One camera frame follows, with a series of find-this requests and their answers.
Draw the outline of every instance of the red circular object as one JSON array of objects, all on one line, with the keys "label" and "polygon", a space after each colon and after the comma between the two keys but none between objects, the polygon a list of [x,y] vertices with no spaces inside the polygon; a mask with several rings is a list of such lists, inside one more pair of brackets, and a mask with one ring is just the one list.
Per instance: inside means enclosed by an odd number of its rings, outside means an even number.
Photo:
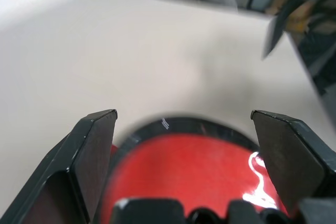
[{"label": "red circular object", "polygon": [[108,224],[122,198],[175,198],[185,215],[208,207],[224,217],[233,199],[257,208],[278,207],[277,193],[257,153],[230,142],[193,134],[169,134],[140,144],[112,173],[101,209]]}]

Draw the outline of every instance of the white table surface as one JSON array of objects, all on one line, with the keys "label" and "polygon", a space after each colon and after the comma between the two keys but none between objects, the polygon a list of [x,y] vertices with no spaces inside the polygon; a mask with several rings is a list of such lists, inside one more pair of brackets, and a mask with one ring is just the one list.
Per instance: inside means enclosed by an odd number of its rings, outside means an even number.
[{"label": "white table surface", "polygon": [[268,18],[182,0],[56,2],[0,27],[0,214],[75,123],[105,109],[118,110],[117,145],[153,116],[181,114],[256,141],[249,116],[262,109],[336,148],[288,37],[261,61]]}]

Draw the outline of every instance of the red disc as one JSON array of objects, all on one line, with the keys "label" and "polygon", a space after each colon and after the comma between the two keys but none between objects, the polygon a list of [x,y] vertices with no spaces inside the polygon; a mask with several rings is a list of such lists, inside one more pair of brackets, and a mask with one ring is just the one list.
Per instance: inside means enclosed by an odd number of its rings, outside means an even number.
[{"label": "red disc", "polygon": [[175,198],[185,215],[208,207],[222,217],[233,199],[257,209],[280,204],[258,153],[194,134],[158,136],[131,151],[110,177],[101,222],[108,224],[116,201],[129,197]]}]

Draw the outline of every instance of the beige tabletop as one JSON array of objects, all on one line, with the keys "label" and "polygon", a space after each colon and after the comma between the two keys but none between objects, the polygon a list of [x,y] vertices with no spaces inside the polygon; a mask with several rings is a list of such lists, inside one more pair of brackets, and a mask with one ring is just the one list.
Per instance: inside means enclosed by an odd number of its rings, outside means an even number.
[{"label": "beige tabletop", "polygon": [[0,214],[75,123],[105,109],[118,110],[117,145],[152,117],[181,114],[256,141],[249,116],[262,109],[304,120],[336,148],[288,37],[261,61],[267,17],[183,0],[48,3],[0,29]]}]

